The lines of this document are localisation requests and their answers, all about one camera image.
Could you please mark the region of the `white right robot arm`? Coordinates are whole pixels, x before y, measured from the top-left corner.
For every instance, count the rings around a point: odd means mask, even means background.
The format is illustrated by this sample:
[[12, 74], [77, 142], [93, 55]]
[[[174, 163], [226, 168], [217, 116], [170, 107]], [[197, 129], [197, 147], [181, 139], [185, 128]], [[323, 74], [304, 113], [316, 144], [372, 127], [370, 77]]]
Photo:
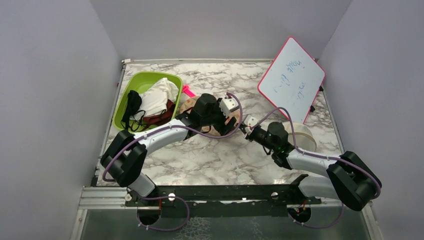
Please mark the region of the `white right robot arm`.
[[308, 197], [324, 197], [361, 211], [381, 194], [381, 181], [352, 151], [332, 156], [297, 147], [281, 122], [272, 122], [263, 129], [256, 120], [248, 120], [242, 130], [245, 139], [268, 150], [277, 166], [316, 174], [306, 176], [288, 190], [289, 199], [296, 204]]

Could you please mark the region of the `peach patterned mesh laundry bag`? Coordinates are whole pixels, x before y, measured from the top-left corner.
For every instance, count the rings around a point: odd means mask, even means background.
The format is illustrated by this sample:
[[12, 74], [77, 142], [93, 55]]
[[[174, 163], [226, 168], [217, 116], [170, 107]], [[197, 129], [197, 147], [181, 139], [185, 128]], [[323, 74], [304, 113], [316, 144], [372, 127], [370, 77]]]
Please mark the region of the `peach patterned mesh laundry bag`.
[[[182, 114], [186, 110], [189, 110], [192, 107], [194, 107], [194, 105], [196, 104], [199, 97], [200, 96], [195, 96], [195, 97], [189, 98], [188, 100], [183, 102], [181, 104], [180, 108], [179, 108], [179, 114]], [[230, 114], [230, 118], [227, 119], [225, 121], [225, 123], [228, 124], [232, 117], [235, 117], [236, 123], [234, 124], [234, 126], [237, 126], [238, 122], [240, 121], [240, 110], [238, 109], [238, 110], [232, 112]], [[205, 134], [210, 134], [210, 135], [213, 135], [213, 136], [220, 136], [221, 135], [213, 126], [204, 126], [204, 127], [202, 127], [201, 132], [203, 132]]]

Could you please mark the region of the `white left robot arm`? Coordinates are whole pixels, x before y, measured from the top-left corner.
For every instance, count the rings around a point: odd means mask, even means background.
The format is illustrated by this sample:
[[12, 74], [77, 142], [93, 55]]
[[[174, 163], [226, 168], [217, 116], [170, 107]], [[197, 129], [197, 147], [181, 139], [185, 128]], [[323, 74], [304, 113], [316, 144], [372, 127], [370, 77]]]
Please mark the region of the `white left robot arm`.
[[157, 200], [157, 185], [142, 173], [145, 159], [163, 147], [195, 135], [211, 139], [230, 137], [240, 126], [236, 117], [231, 116], [236, 111], [243, 110], [234, 94], [228, 92], [225, 98], [215, 98], [203, 93], [194, 106], [162, 126], [138, 133], [120, 131], [100, 159], [104, 167], [102, 179], [130, 188], [144, 205], [152, 205]]

